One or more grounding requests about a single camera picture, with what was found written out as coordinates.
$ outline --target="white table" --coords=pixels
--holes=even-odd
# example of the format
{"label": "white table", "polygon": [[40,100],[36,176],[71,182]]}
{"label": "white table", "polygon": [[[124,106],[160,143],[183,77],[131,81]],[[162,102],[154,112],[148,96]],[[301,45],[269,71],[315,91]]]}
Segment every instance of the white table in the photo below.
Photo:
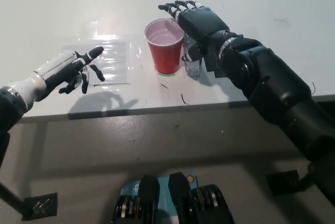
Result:
{"label": "white table", "polygon": [[[90,87],[70,95],[53,92],[36,103],[23,121],[160,113],[216,108],[245,102],[227,79],[204,72],[201,82],[180,69],[173,77],[157,75],[145,26],[168,15],[158,4],[174,0],[1,0],[1,83],[25,78],[78,38],[90,21],[102,21],[101,33],[132,35],[142,50],[133,56],[130,84]],[[273,49],[314,90],[315,98],[335,95],[334,0],[196,0],[211,7],[236,33]],[[181,99],[190,104],[185,105]]]}

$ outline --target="black robotic arm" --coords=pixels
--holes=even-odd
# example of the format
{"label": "black robotic arm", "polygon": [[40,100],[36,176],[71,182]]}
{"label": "black robotic arm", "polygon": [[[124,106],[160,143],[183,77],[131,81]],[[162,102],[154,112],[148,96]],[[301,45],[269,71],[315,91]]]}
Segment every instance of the black robotic arm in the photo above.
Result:
{"label": "black robotic arm", "polygon": [[217,56],[220,68],[250,104],[311,161],[310,178],[335,205],[335,122],[313,101],[309,86],[271,49],[231,32],[210,8],[176,1],[159,9],[197,41],[188,52],[190,59],[196,61],[208,51]]}

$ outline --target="white robotic arm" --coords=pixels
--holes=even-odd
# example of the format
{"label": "white robotic arm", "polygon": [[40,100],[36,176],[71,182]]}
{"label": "white robotic arm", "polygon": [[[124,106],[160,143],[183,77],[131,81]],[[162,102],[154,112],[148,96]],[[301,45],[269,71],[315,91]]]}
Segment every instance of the white robotic arm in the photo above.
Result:
{"label": "white robotic arm", "polygon": [[75,51],[66,51],[46,62],[25,80],[10,82],[0,89],[0,146],[1,139],[7,131],[28,112],[34,102],[46,98],[58,85],[68,85],[59,93],[70,93],[81,82],[82,92],[86,93],[89,81],[87,65],[104,81],[102,72],[92,61],[104,51],[96,47],[87,54],[80,55]]}

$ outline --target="white robotic hand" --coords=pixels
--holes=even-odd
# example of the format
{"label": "white robotic hand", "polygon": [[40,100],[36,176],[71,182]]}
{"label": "white robotic hand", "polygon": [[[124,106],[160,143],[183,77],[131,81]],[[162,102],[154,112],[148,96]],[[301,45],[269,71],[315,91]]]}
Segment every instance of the white robotic hand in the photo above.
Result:
{"label": "white robotic hand", "polygon": [[37,101],[44,99],[63,82],[67,82],[68,85],[61,88],[59,93],[69,94],[83,83],[82,92],[86,94],[90,81],[90,73],[86,67],[87,65],[96,73],[101,81],[104,81],[105,78],[101,70],[92,63],[103,51],[103,47],[97,47],[84,55],[80,55],[76,51],[66,51],[45,63],[35,71],[44,79],[47,85],[46,94],[38,98]]}
{"label": "white robotic hand", "polygon": [[[81,55],[78,54],[78,52],[75,52],[77,58],[82,58]],[[99,78],[100,81],[104,81],[104,75],[102,74],[101,70],[99,70],[99,68],[92,64],[89,63],[88,66],[95,72],[95,74],[97,75],[97,77]],[[87,67],[83,67],[81,70],[79,70],[77,73],[75,73],[73,76],[71,76],[69,78],[69,80],[65,80],[68,85],[64,88],[60,88],[59,89],[59,93],[70,93],[73,90],[75,90],[80,84],[81,82],[83,82],[82,84],[82,92],[84,94],[86,94],[87,92],[87,88],[88,88],[88,83],[90,81],[90,72],[88,71]]]}
{"label": "white robotic hand", "polygon": [[84,55],[80,55],[75,51],[63,52],[33,71],[29,78],[18,82],[11,82],[3,87],[3,89],[12,94],[16,99],[22,101],[23,108],[21,111],[23,113],[29,111],[34,102],[46,98],[63,82],[67,82],[68,85],[61,88],[59,93],[68,94],[75,90],[82,82],[82,92],[85,94],[90,79],[87,65],[96,73],[101,81],[105,80],[101,70],[92,63],[103,51],[103,47],[96,47]]}

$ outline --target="robot finger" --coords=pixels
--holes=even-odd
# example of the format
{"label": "robot finger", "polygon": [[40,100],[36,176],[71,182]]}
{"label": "robot finger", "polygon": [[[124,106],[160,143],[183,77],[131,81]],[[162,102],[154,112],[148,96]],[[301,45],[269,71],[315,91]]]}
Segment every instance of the robot finger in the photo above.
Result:
{"label": "robot finger", "polygon": [[68,85],[64,88],[61,88],[58,92],[60,94],[62,93],[68,94],[73,90],[75,90],[81,84],[81,82],[82,82],[81,73],[77,73],[76,76],[74,76],[74,78],[68,82]]}
{"label": "robot finger", "polygon": [[174,5],[176,5],[177,9],[179,9],[180,11],[188,10],[186,3],[183,1],[175,1]]}
{"label": "robot finger", "polygon": [[88,66],[95,72],[96,76],[100,81],[105,80],[103,73],[101,72],[101,70],[99,70],[99,68],[95,64],[90,63]]}
{"label": "robot finger", "polygon": [[179,6],[184,7],[185,9],[195,9],[196,7],[190,2],[184,1],[175,1]]}
{"label": "robot finger", "polygon": [[170,6],[168,3],[165,5],[158,5],[158,8],[160,10],[164,10],[168,12],[174,19],[178,20],[178,16],[180,14],[180,10],[177,8],[176,4],[173,4],[173,6]]}
{"label": "robot finger", "polygon": [[104,48],[102,46],[96,47],[93,50],[89,51],[84,55],[80,55],[78,52],[75,51],[77,56],[77,61],[81,61],[84,66],[91,63],[94,59],[96,59],[101,53],[103,53]]}
{"label": "robot finger", "polygon": [[204,5],[202,5],[199,2],[195,2],[195,1],[186,1],[186,3],[191,3],[193,6],[195,6],[196,8],[203,8]]}
{"label": "robot finger", "polygon": [[83,84],[82,84],[82,92],[83,94],[87,93],[87,89],[88,89],[88,83],[90,81],[90,72],[88,71],[88,69],[85,67],[83,68],[83,70],[81,71],[81,75],[82,75],[82,80],[83,80]]}

